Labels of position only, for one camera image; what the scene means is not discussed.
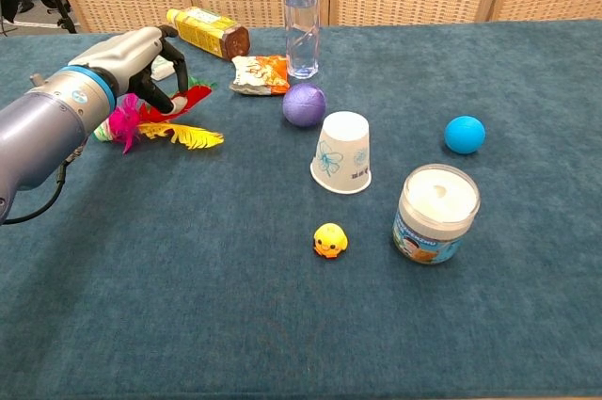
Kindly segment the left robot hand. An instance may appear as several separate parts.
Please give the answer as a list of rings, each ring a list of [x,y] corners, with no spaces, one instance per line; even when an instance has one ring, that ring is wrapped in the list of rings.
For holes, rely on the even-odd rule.
[[[188,90],[185,58],[168,41],[177,36],[178,31],[169,25],[145,26],[99,42],[69,64],[97,73],[117,96],[133,93],[163,115],[176,114],[187,105]],[[173,98],[151,78],[151,65],[158,56],[173,63],[178,81],[178,94]]]

